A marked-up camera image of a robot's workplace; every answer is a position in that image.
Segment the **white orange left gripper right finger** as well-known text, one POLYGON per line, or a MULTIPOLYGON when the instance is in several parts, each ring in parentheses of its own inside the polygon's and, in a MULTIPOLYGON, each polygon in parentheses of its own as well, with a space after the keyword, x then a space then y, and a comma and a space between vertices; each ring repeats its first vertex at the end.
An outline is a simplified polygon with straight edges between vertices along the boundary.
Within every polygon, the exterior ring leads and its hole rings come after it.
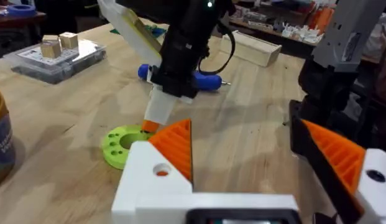
POLYGON ((386 152, 365 149, 301 118, 301 102, 288 104, 290 147, 307 160, 335 211, 313 223, 386 223, 386 152))

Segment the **white orange left gripper left finger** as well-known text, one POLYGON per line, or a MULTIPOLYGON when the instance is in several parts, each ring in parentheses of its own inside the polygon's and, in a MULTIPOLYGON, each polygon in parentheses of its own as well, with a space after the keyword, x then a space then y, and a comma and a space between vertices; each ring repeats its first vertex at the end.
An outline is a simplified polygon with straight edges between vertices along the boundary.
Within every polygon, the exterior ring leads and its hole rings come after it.
POLYGON ((112 223, 184 223, 171 197, 193 191, 191 120, 132 144, 111 207, 112 223))

